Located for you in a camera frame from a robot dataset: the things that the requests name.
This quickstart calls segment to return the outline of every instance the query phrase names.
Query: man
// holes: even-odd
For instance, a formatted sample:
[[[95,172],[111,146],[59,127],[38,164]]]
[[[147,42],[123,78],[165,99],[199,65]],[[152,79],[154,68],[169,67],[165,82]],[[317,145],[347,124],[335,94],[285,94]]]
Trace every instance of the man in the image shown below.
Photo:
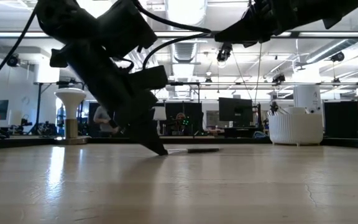
[[[119,132],[119,126],[115,125],[114,121],[111,120],[107,113],[107,110],[102,106],[99,106],[98,109],[96,109],[93,121],[96,124],[99,124],[102,137],[111,137]]]

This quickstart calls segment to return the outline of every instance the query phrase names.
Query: cable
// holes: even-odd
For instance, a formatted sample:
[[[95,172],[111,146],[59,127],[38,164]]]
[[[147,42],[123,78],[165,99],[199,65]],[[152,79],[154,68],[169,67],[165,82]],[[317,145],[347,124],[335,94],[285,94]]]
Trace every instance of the cable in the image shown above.
[[[239,71],[239,73],[240,73],[242,82],[243,82],[244,85],[246,86],[246,90],[247,90],[247,92],[248,92],[249,98],[250,98],[252,104],[255,106],[254,102],[252,101],[252,96],[251,96],[251,94],[249,93],[249,90],[248,90],[248,87],[247,87],[247,83],[246,83],[246,81],[244,80],[244,77],[242,76],[242,73],[241,73],[241,70],[240,70],[240,66],[239,66],[239,64],[237,63],[236,55],[234,54],[234,51],[233,51],[233,50],[231,50],[231,52],[233,53],[234,61],[236,61],[237,69],[238,69],[238,71]]]
[[[256,105],[256,96],[258,94],[258,85],[259,85],[260,65],[261,64],[262,64],[262,43],[260,43],[260,50],[259,50],[259,66],[258,66],[258,79],[256,80],[256,89],[255,89],[255,105]]]
[[[161,22],[163,24],[166,24],[168,26],[173,26],[173,27],[176,27],[176,28],[179,28],[179,29],[203,32],[203,33],[206,33],[206,34],[211,33],[211,30],[206,29],[206,28],[184,25],[184,24],[180,24],[180,23],[177,23],[177,22],[172,22],[172,21],[169,21],[167,19],[163,19],[163,18],[161,18],[159,16],[156,16],[156,15],[152,14],[151,12],[149,12],[148,10],[146,10],[145,8],[143,8],[139,1],[136,1],[135,6],[141,13],[145,14],[146,16],[149,16],[151,19],[154,19],[155,21],[159,21],[159,22]]]
[[[30,18],[27,21],[27,24],[25,25],[25,27],[24,27],[24,29],[22,31],[22,34],[19,36],[19,38],[17,39],[16,43],[13,45],[12,49],[8,52],[8,54],[6,55],[4,60],[2,60],[2,62],[0,64],[0,71],[5,66],[6,62],[9,60],[9,58],[12,56],[12,54],[15,52],[15,50],[17,49],[19,44],[22,42],[22,40],[23,40],[23,38],[25,36],[25,33],[27,33],[27,31],[30,28],[30,25],[31,25],[32,21],[34,20],[34,17],[35,17],[35,10],[32,11]]]
[[[162,45],[159,45],[158,47],[154,48],[147,56],[146,58],[144,59],[144,62],[143,62],[143,69],[146,69],[147,67],[147,62],[149,61],[150,57],[153,56],[153,54],[155,54],[156,52],[158,52],[159,50],[163,49],[164,47],[166,46],[169,46],[171,44],[174,44],[174,43],[177,43],[177,42],[181,42],[181,41],[184,41],[184,40],[191,40],[191,39],[195,39],[195,38],[198,38],[198,37],[206,37],[208,36],[209,34],[196,34],[196,35],[191,35],[191,36],[188,36],[188,37],[180,37],[180,38],[177,38],[177,39],[173,39],[173,40],[170,40]]]

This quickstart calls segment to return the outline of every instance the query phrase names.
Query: black cable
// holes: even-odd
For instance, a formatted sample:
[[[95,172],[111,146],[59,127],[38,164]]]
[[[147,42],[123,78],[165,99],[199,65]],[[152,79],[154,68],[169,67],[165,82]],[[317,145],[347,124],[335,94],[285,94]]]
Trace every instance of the black cable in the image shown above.
[[[8,52],[8,54],[6,55],[4,60],[2,60],[2,62],[0,64],[0,71],[5,66],[6,62],[9,60],[9,58],[12,56],[12,54],[15,52],[15,50],[17,49],[19,44],[22,42],[22,40],[23,40],[23,38],[25,36],[25,33],[27,33],[27,31],[30,28],[30,25],[31,25],[32,21],[34,20],[34,17],[35,17],[35,10],[32,11],[30,18],[27,21],[27,24],[25,25],[25,27],[24,27],[24,29],[22,31],[22,34],[19,36],[19,38],[17,39],[16,43],[13,45],[12,49]]]
[[[156,15],[152,14],[151,12],[149,12],[148,10],[146,10],[145,8],[143,8],[139,1],[137,1],[135,3],[135,6],[136,6],[137,10],[139,10],[141,13],[145,14],[146,16],[149,16],[150,18],[154,19],[155,21],[159,21],[159,22],[161,22],[163,24],[166,24],[168,26],[173,26],[173,27],[176,27],[176,28],[179,28],[179,29],[203,32],[203,33],[206,33],[206,34],[211,33],[211,30],[206,29],[206,28],[184,25],[184,24],[180,24],[180,23],[177,23],[177,22],[172,22],[172,21],[169,21],[168,19],[163,19],[163,18],[161,18],[159,16],[156,16]]]
[[[147,66],[147,62],[149,61],[150,57],[153,56],[153,54],[155,54],[156,52],[158,52],[159,50],[161,50],[162,48],[166,47],[166,46],[169,46],[171,44],[174,44],[174,43],[177,43],[177,42],[181,42],[181,41],[184,41],[184,40],[191,40],[191,39],[195,39],[195,38],[201,38],[201,37],[206,37],[208,36],[209,34],[196,34],[196,35],[191,35],[191,36],[188,36],[188,37],[180,37],[180,38],[177,38],[177,39],[173,39],[173,40],[170,40],[162,45],[159,45],[158,47],[154,48],[149,54],[148,56],[146,56],[146,58],[144,59],[144,62],[143,62],[143,69],[146,69],[146,66]]]

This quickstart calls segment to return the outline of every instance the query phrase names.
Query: computer monitor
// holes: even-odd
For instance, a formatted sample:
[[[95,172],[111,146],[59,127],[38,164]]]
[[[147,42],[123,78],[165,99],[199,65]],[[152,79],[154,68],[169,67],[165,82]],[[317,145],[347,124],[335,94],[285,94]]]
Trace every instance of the computer monitor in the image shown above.
[[[219,120],[233,121],[235,126],[250,126],[254,121],[252,100],[219,98]]]

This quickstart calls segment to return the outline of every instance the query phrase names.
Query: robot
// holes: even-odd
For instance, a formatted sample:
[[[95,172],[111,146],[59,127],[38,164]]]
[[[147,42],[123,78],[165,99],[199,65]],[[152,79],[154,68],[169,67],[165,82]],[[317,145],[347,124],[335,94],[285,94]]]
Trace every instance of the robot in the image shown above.
[[[358,0],[255,0],[240,21],[213,35],[217,42],[249,47],[320,19],[329,29],[357,7]],[[52,50],[51,67],[74,69],[128,136],[162,156],[168,153],[152,124],[150,113],[157,99],[150,90],[167,84],[164,68],[144,66],[130,74],[133,64],[122,69],[112,60],[124,60],[131,50],[140,52],[157,40],[139,11],[147,12],[137,0],[118,0],[95,18],[75,0],[38,0],[34,12],[41,29],[65,44]]]

